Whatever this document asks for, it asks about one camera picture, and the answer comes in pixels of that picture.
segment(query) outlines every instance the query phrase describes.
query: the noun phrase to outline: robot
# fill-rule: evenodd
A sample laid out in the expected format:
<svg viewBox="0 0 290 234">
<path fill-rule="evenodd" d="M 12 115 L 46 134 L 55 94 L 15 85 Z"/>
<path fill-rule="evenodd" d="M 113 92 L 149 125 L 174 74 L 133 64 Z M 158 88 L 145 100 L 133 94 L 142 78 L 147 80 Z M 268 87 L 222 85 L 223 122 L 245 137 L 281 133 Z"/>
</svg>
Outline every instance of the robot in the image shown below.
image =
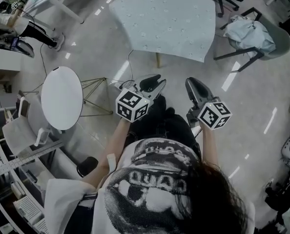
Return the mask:
<svg viewBox="0 0 290 234">
<path fill-rule="evenodd" d="M 116 113 L 134 122 L 148 113 L 153 100 L 157 98 L 166 80 L 159 81 L 161 75 L 147 75 L 140 77 L 125 88 L 116 99 Z M 202 121 L 211 130 L 223 127 L 232 116 L 224 102 L 214 97 L 211 90 L 196 78 L 186 79 L 186 90 L 193 103 L 186 117 L 191 128 Z"/>
</svg>

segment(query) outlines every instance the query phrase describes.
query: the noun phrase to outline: white graphic t-shirt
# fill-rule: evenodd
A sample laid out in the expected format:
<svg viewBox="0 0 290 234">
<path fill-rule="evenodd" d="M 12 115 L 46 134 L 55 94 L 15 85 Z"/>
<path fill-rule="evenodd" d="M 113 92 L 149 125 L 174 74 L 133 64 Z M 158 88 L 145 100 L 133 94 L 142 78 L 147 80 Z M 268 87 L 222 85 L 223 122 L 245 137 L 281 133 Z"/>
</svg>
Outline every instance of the white graphic t-shirt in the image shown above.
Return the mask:
<svg viewBox="0 0 290 234">
<path fill-rule="evenodd" d="M 92 233 L 181 233 L 178 226 L 182 216 L 177 200 L 188 204 L 185 177 L 188 167 L 196 162 L 197 156 L 190 148 L 170 139 L 143 139 L 127 146 L 116 171 L 98 190 Z M 73 213 L 83 195 L 94 191 L 94 187 L 81 181 L 59 183 L 59 180 L 50 180 L 46 191 L 45 220 L 50 233 L 63 233 L 66 219 L 70 218 L 66 215 Z M 85 189 L 78 189 L 75 183 L 85 184 L 82 185 Z M 52 198 L 55 196 L 51 191 L 57 192 L 57 187 L 72 207 L 62 206 L 62 197 Z M 71 196 L 70 190 L 78 192 Z"/>
</svg>

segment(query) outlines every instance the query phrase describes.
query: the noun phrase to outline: wooden table leg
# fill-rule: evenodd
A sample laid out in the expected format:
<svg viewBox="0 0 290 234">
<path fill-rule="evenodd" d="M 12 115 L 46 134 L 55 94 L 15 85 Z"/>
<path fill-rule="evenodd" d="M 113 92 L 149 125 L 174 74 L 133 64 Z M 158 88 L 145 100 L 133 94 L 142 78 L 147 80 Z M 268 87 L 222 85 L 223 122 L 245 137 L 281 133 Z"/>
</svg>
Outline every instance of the wooden table leg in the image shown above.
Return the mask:
<svg viewBox="0 0 290 234">
<path fill-rule="evenodd" d="M 157 59 L 157 68 L 160 68 L 160 54 L 156 53 L 156 59 Z"/>
</svg>

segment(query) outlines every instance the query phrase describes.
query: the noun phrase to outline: white chair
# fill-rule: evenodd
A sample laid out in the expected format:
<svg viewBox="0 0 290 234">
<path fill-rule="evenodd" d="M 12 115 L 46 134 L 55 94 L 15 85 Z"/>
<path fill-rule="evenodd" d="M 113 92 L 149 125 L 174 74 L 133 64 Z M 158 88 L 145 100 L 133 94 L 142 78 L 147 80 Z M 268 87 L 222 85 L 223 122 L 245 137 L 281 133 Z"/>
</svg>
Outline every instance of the white chair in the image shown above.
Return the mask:
<svg viewBox="0 0 290 234">
<path fill-rule="evenodd" d="M 21 97 L 18 118 L 3 126 L 5 141 L 11 152 L 17 156 L 31 145 L 43 145 L 47 142 L 51 131 L 47 122 L 39 96 L 34 96 L 30 102 L 27 116 L 21 115 L 25 97 Z"/>
</svg>

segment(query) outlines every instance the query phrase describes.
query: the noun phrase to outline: chair leg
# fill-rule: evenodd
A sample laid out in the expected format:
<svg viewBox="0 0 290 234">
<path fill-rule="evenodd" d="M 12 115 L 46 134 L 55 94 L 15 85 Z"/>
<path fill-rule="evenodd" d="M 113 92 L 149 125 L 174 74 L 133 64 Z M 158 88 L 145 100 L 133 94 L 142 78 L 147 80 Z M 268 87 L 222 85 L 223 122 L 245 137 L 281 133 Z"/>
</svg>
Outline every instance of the chair leg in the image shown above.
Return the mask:
<svg viewBox="0 0 290 234">
<path fill-rule="evenodd" d="M 224 15 L 224 7 L 223 7 L 223 1 L 219 0 L 219 5 L 220 5 L 220 9 L 221 9 L 221 13 L 218 13 L 218 17 L 222 18 Z"/>
<path fill-rule="evenodd" d="M 259 59 L 259 55 L 257 54 L 256 56 L 254 56 L 253 58 L 251 58 L 243 67 L 241 67 L 240 69 L 238 69 L 238 72 L 242 72 L 245 68 L 247 68 L 248 66 L 250 66 L 251 64 L 253 64 L 255 61 L 257 61 Z"/>
<path fill-rule="evenodd" d="M 213 59 L 214 60 L 221 60 L 221 59 L 224 59 L 224 58 L 233 57 L 233 56 L 237 56 L 237 55 L 240 55 L 240 54 L 244 54 L 243 51 L 242 50 L 236 50 L 233 53 L 229 53 L 229 54 L 226 54 L 226 55 L 222 55 L 222 56 L 219 56 L 219 57 L 215 57 Z"/>
<path fill-rule="evenodd" d="M 160 54 L 156 53 L 157 68 L 160 68 Z"/>
<path fill-rule="evenodd" d="M 228 1 L 229 3 L 231 3 L 232 5 L 235 6 L 235 8 L 234 8 L 235 11 L 237 11 L 239 9 L 239 6 L 236 3 L 234 3 L 232 0 L 226 0 L 226 1 Z"/>
</svg>

